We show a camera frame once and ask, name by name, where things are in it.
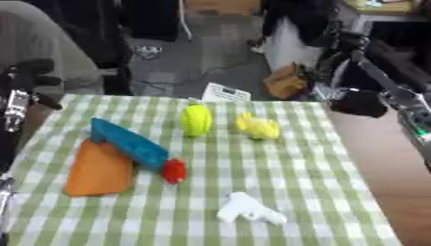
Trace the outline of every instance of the metal stand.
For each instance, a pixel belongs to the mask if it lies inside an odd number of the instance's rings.
[[[191,30],[186,22],[186,10],[184,7],[184,0],[178,0],[179,1],[179,17],[180,17],[180,23],[183,27],[184,31],[186,32],[188,36],[188,40],[191,41],[193,39],[193,34],[191,33]]]

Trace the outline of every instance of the tennis ball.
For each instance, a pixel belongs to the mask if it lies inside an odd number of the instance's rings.
[[[193,104],[183,109],[180,122],[186,135],[197,136],[204,135],[210,130],[213,119],[208,108]]]

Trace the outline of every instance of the white device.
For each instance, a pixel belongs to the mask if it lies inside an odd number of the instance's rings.
[[[228,101],[243,101],[251,100],[250,92],[243,91],[228,86],[222,86],[216,83],[208,83],[207,88],[202,96],[204,102],[228,102]]]
[[[244,192],[234,192],[229,195],[229,202],[218,212],[217,218],[232,223],[239,215],[251,221],[265,219],[274,225],[288,222],[284,214],[265,207]]]

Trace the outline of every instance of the brown bag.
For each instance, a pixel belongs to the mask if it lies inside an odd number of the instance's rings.
[[[299,66],[296,63],[284,66],[264,79],[269,93],[280,99],[287,99],[303,91],[307,81],[300,77]]]

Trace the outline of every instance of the white toy gun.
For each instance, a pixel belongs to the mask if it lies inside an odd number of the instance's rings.
[[[239,215],[251,221],[265,219],[274,225],[288,221],[285,215],[265,207],[244,192],[234,192],[229,195],[229,202],[218,212],[217,218],[232,223]]]

